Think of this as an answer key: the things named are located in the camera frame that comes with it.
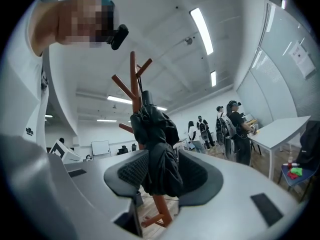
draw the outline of neck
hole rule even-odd
[[[28,33],[31,48],[37,56],[56,42],[59,4],[60,2],[39,2],[32,13]]]

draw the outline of bottle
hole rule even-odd
[[[288,169],[289,170],[292,168],[292,161],[293,161],[293,157],[289,156],[289,159],[288,159]]]

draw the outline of green object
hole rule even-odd
[[[298,176],[302,176],[302,168],[294,167],[294,168],[291,168],[290,172]]]

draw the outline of person in black shirt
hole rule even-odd
[[[199,115],[198,116],[198,122],[196,123],[196,127],[197,127],[198,130],[200,130],[199,125],[200,125],[201,122],[202,122],[202,117],[201,117],[201,115]],[[203,123],[205,124],[205,129],[206,129],[206,132],[208,133],[208,138],[209,138],[210,144],[211,144],[212,147],[214,147],[215,143],[214,143],[214,141],[212,139],[212,136],[211,136],[211,133],[209,131],[208,122],[204,119]],[[205,141],[205,145],[206,145],[206,148],[209,150],[210,146],[209,146],[209,143],[208,143],[207,140]]]
[[[236,162],[243,165],[250,165],[251,148],[248,132],[256,134],[256,130],[249,127],[241,115],[238,113],[240,102],[231,100],[228,103],[227,116],[230,118],[233,126],[237,129],[236,135],[233,137],[236,151]]]

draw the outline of coat rack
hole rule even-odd
[[[136,63],[136,53],[134,51],[130,52],[130,83],[131,90],[122,82],[122,80],[115,74],[112,77],[112,80],[119,86],[119,88],[132,100],[132,111],[133,113],[137,112],[142,107],[142,98],[139,92],[138,79],[147,69],[147,67],[152,63],[152,59],[148,59],[143,66],[140,66]],[[120,123],[119,127],[128,131],[129,133],[134,133],[132,127]],[[143,150],[144,146],[139,143],[139,149]],[[146,228],[152,224],[157,224],[166,228],[171,222],[172,218],[169,213],[165,198],[162,195],[153,195],[153,200],[155,206],[159,212],[158,215],[150,218],[145,217],[146,221],[141,223],[141,226]]]

